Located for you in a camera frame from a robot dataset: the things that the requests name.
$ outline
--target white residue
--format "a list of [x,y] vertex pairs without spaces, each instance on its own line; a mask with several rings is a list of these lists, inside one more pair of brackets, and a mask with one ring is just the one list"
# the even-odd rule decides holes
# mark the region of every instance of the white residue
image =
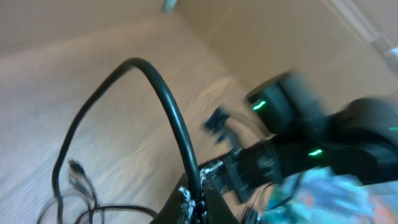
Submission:
[[186,203],[187,206],[187,212],[188,212],[188,218],[192,217],[192,213],[193,213],[193,209],[196,206],[195,201],[191,198],[191,192],[186,189],[185,187],[181,186],[180,188],[178,188],[178,191],[182,193],[182,195],[184,196],[184,201]]
[[218,161],[216,164],[203,168],[200,171],[200,181],[203,182],[206,179],[206,175],[210,172],[213,172],[214,170],[217,170],[220,166],[224,164],[223,161]]

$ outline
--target thin black wire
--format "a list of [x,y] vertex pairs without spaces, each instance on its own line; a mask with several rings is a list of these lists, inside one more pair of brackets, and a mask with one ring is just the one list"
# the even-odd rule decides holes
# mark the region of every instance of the thin black wire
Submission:
[[[90,180],[90,178],[88,178],[88,177],[85,177],[85,181],[86,181],[86,183],[88,184],[88,186],[89,186],[89,188],[91,190],[91,194],[92,194],[93,199],[94,199],[94,208],[98,208],[99,207],[98,198],[97,198],[97,193],[95,191],[94,185],[93,185],[92,181]],[[89,217],[90,224],[93,224],[93,216],[94,216],[94,213],[90,212],[90,217]],[[104,213],[104,211],[101,212],[101,219],[102,219],[101,223],[105,224],[105,213]]]
[[152,218],[155,218],[157,216],[157,212],[153,211],[150,208],[138,206],[138,205],[105,205],[105,206],[100,206],[98,208],[93,208],[91,210],[87,210],[83,212],[75,221],[75,224],[79,224],[80,220],[90,212],[98,212],[98,211],[106,211],[106,210],[114,210],[114,211],[121,211],[121,210],[132,210],[134,212],[142,212],[147,215],[150,215]]
[[285,205],[287,202],[291,201],[295,197],[295,195],[296,195],[296,193],[297,193],[297,191],[299,189],[299,186],[301,184],[301,181],[302,181],[302,179],[304,177],[304,173],[305,172],[299,173],[298,177],[296,178],[296,181],[294,183],[294,186],[293,186],[293,189],[292,189],[292,192],[290,193],[290,195],[287,198],[285,198],[282,201],[280,201],[278,204],[272,206],[271,208],[268,208],[266,210],[266,212],[271,211],[271,210],[273,210],[273,209],[275,209],[277,207]]
[[[273,136],[271,136],[271,135],[270,136],[265,136],[263,133],[261,133],[261,131],[256,129],[253,125],[251,125],[250,123],[248,123],[244,119],[240,119],[241,117],[240,116],[236,116],[236,115],[237,115],[237,113],[235,113],[235,116],[230,116],[230,117],[235,119],[236,121],[239,121],[242,124],[245,124],[247,127],[251,128],[252,131],[254,131],[254,133],[260,139],[262,139],[263,141],[267,141],[269,143],[269,150],[271,152],[272,158],[274,159],[274,165],[273,166],[275,168],[274,172],[276,172],[275,173],[276,174],[275,178],[278,179],[277,181],[279,181],[279,179],[283,178],[283,176],[282,176],[282,173],[281,173],[281,170],[280,170],[279,158],[278,158],[278,155],[276,153],[276,150],[275,150],[275,147],[274,147],[274,143],[272,142],[272,137]],[[302,181],[302,179],[304,177],[304,173],[305,172],[299,173],[299,175],[298,175],[298,177],[297,177],[297,179],[296,179],[296,181],[294,183],[294,186],[293,186],[293,189],[292,189],[290,195],[287,198],[285,198],[282,201],[280,201],[278,204],[272,206],[271,208],[266,209],[266,212],[267,211],[271,211],[271,210],[273,210],[273,209],[275,209],[277,207],[285,205],[286,203],[288,203],[289,201],[291,201],[295,197],[295,195],[296,195],[296,193],[297,193],[297,191],[298,191],[298,189],[300,187],[301,181]],[[265,190],[268,187],[272,186],[273,184],[274,184],[274,182],[271,182],[267,186],[265,186],[262,193],[264,193]]]
[[[72,193],[69,193],[69,194],[62,195],[62,198],[65,198],[65,197],[79,197],[79,198],[82,198],[82,200],[84,200],[84,202],[85,202],[86,205],[87,205],[87,209],[88,209],[88,210],[91,210],[90,202],[89,202],[87,199],[83,198],[83,197],[81,196],[80,193],[72,192]],[[50,207],[51,207],[53,204],[55,204],[55,200],[54,200],[54,198],[51,198],[51,199],[44,205],[44,207],[43,207],[43,209],[42,209],[42,211],[41,211],[41,213],[40,213],[40,215],[39,215],[39,217],[38,217],[38,219],[37,219],[36,224],[41,224],[41,223],[42,223],[42,219],[43,219],[44,215],[47,213],[47,210],[50,209]]]
[[80,111],[75,116],[75,119],[72,121],[67,135],[65,136],[60,150],[60,154],[52,172],[52,188],[54,197],[58,204],[58,224],[62,224],[63,213],[63,202],[59,187],[59,175],[75,131],[79,126],[80,121],[84,118],[88,110],[95,104],[95,102],[101,98],[101,96],[115,81],[117,81],[121,76],[123,76],[126,72],[130,71],[134,67],[143,72],[143,74],[147,77],[149,83],[152,85],[155,92],[157,93],[157,96],[159,97],[159,100],[164,107],[170,125],[174,132],[178,148],[180,149],[185,173],[187,175],[188,189],[191,191],[192,197],[195,200],[199,200],[201,197],[201,182],[197,160],[195,158],[195,153],[193,151],[187,127],[171,91],[165,84],[163,78],[160,76],[158,71],[149,62],[141,58],[130,58],[120,64],[120,66],[118,66],[98,87],[98,89],[88,98],[86,103],[81,107]]

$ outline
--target black cord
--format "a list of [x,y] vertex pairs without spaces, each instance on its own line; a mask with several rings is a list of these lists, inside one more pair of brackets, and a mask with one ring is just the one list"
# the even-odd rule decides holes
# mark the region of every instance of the black cord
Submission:
[[121,76],[123,76],[126,72],[130,71],[134,67],[143,72],[143,74],[147,77],[149,83],[154,88],[157,96],[159,97],[159,100],[164,107],[170,125],[174,132],[178,148],[180,149],[185,173],[187,175],[188,189],[191,191],[192,197],[195,200],[199,200],[201,197],[201,183],[197,160],[195,158],[195,153],[192,148],[192,143],[189,137],[187,127],[171,91],[165,84],[163,78],[159,75],[158,71],[149,62],[141,58],[130,58],[120,64],[120,66],[118,66],[98,87],[98,89],[88,98],[86,103],[81,107],[80,111],[75,116],[75,119],[72,121],[67,135],[65,136],[60,150],[60,154],[52,172],[53,194],[58,204],[58,224],[62,224],[63,213],[63,202],[60,193],[59,175],[73,135],[75,134],[75,131],[80,124],[80,121],[84,118],[88,110],[95,104],[95,102],[101,98],[101,96],[115,81],[117,81]]
[[93,208],[91,210],[87,210],[85,212],[83,212],[77,219],[75,224],[79,224],[80,220],[87,214],[90,212],[98,212],[98,211],[105,211],[105,210],[113,210],[113,211],[121,211],[121,210],[132,210],[135,212],[142,212],[145,213],[147,215],[150,215],[152,218],[155,218],[157,216],[157,212],[153,211],[150,208],[146,208],[146,207],[142,207],[142,206],[138,206],[138,205],[106,205],[106,206],[100,206],[98,208]]
[[[86,205],[87,205],[87,209],[91,210],[90,202],[87,199],[83,198],[81,196],[81,194],[79,194],[77,192],[72,192],[72,193],[69,193],[69,194],[62,195],[62,198],[65,198],[65,197],[79,197],[79,198],[82,198],[84,200],[84,202],[86,203]],[[43,217],[46,214],[47,210],[50,209],[50,207],[53,204],[55,204],[55,202],[56,201],[54,200],[54,198],[52,198],[51,200],[49,200],[46,203],[46,205],[44,205],[44,207],[43,207],[43,209],[42,209],[42,211],[41,211],[41,213],[40,213],[40,215],[39,215],[39,217],[37,219],[36,224],[41,224],[42,223]]]
[[297,193],[297,191],[299,189],[299,186],[301,184],[301,181],[303,180],[304,173],[305,172],[301,172],[301,173],[298,174],[298,177],[296,178],[296,181],[294,183],[294,186],[293,186],[293,189],[292,189],[292,192],[290,193],[290,195],[287,198],[285,198],[282,201],[280,201],[278,204],[272,206],[271,208],[268,208],[266,210],[266,212],[267,211],[271,211],[271,210],[273,210],[273,209],[275,209],[277,207],[285,205],[287,202],[291,201],[295,197],[295,195],[296,195],[296,193]]
[[[89,186],[89,188],[91,190],[91,194],[92,194],[93,199],[94,199],[94,208],[99,208],[100,205],[98,205],[98,198],[97,198],[97,193],[95,191],[94,185],[93,185],[92,181],[90,180],[90,178],[85,177],[85,180],[86,180],[86,183],[88,184],[88,186]],[[93,224],[92,223],[93,222],[93,216],[94,216],[94,213],[90,212],[90,217],[89,217],[90,224]],[[101,223],[105,224],[105,213],[104,213],[104,210],[101,212],[101,219],[102,219]]]

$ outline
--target green led light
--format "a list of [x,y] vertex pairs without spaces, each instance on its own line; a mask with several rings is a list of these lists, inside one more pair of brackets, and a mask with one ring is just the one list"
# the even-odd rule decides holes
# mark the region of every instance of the green led light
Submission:
[[308,153],[309,156],[317,156],[319,154],[322,154],[322,150],[321,149],[317,149],[316,151],[313,151],[311,153]]
[[262,106],[264,106],[267,102],[266,101],[261,101],[258,105],[253,106],[254,110],[260,109]]

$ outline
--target green indicator light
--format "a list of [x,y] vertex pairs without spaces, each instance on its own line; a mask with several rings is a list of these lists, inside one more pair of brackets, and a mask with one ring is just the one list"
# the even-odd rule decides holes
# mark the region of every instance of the green indicator light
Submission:
[[313,151],[311,153],[308,153],[309,156],[318,156],[319,154],[322,154],[322,150],[321,149],[317,149],[316,151]]
[[258,105],[253,106],[254,110],[260,109],[262,106],[264,106],[267,102],[266,101],[261,101]]

